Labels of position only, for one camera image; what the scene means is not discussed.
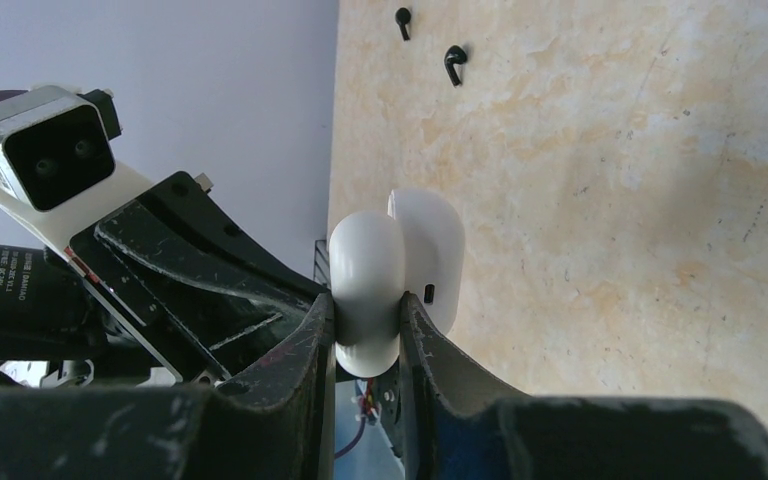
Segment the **white earbud charging case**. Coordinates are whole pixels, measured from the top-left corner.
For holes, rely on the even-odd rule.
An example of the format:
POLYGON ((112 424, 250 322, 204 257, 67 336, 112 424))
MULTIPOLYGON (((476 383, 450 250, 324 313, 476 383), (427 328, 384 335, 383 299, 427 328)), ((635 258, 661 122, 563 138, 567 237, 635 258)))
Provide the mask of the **white earbud charging case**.
POLYGON ((442 334, 457 316, 465 227, 441 195, 419 188, 390 192, 386 212, 343 218, 328 244, 335 306, 336 359, 350 375, 374 378, 398 359, 400 302, 419 297, 442 334))

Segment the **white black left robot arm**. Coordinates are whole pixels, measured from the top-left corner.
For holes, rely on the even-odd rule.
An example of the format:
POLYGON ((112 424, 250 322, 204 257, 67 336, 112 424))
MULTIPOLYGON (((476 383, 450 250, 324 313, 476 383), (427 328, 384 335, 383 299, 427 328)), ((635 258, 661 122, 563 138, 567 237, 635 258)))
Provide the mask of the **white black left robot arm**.
POLYGON ((178 172, 50 249, 0 245, 0 361, 147 356, 227 380, 295 330, 321 284, 248 236, 178 172))

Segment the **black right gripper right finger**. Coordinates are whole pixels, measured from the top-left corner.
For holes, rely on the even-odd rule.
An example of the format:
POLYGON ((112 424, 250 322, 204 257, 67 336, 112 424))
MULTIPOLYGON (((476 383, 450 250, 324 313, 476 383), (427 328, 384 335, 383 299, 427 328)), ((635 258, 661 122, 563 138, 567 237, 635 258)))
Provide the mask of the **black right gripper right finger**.
POLYGON ((722 400, 530 396, 400 303, 410 479, 768 479, 768 431, 722 400))

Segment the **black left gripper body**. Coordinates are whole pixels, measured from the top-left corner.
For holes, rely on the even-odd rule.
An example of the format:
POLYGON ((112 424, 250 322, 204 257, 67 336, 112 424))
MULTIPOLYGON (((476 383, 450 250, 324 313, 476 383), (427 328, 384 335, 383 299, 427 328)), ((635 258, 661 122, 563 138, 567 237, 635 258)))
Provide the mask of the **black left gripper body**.
MULTIPOLYGON (((163 204, 173 208, 176 212, 185 215, 188 219, 188 223, 191 225, 195 225, 198 220, 212 219, 212 221, 217 222, 221 217, 226 217, 229 219, 229 221, 234 223, 234 221, 231 220, 210 198, 209 194, 202 189, 202 186, 191 175, 185 172, 174 173, 161 183, 141 192, 137 197, 125 203, 123 206, 135 200, 158 200, 163 204)), ((114 317, 114 312, 112 311, 111 307, 106 304, 105 300, 98 298, 98 292, 95 290, 95 279, 97 277, 103 276, 107 270, 113 268, 115 265, 122 265, 129 269, 133 269, 135 267, 139 267, 145 270, 148 269, 140 266, 135 261, 128 259, 124 254, 111 250, 107 244, 100 241, 95 236, 96 225, 106 216, 97 220, 83 231, 75 234, 70 240, 69 246, 75 255, 76 261, 81 263, 89 272, 87 283, 88 289, 103 306, 110 310, 111 315, 115 319, 116 323, 118 323, 120 328, 126 332, 122 324, 120 324, 114 317)), ((154 356, 152 357, 156 362, 162 365, 159 360, 157 360, 154 356)), ((176 378, 176 380, 180 382, 196 382, 201 379, 180 378, 175 376, 172 371, 171 373, 176 378)))

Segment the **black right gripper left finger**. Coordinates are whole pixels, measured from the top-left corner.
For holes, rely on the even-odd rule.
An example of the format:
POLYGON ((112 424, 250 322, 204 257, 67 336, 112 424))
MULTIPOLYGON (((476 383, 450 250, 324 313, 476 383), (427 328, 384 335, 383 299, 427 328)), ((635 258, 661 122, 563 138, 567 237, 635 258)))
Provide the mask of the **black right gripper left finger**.
POLYGON ((0 479, 329 479, 334 307, 216 387, 0 387, 0 479))

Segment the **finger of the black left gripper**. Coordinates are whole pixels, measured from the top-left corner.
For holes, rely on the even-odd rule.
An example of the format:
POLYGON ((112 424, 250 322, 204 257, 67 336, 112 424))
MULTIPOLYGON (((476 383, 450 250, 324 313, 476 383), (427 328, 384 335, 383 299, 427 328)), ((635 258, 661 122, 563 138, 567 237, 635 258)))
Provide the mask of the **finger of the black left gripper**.
POLYGON ((283 265, 226 217, 188 223, 158 200, 132 201, 100 220, 95 236, 148 270, 199 290, 302 317, 322 285, 283 265))
POLYGON ((180 378, 230 378, 285 337, 285 314, 259 300, 115 265, 98 298, 152 356, 180 378))

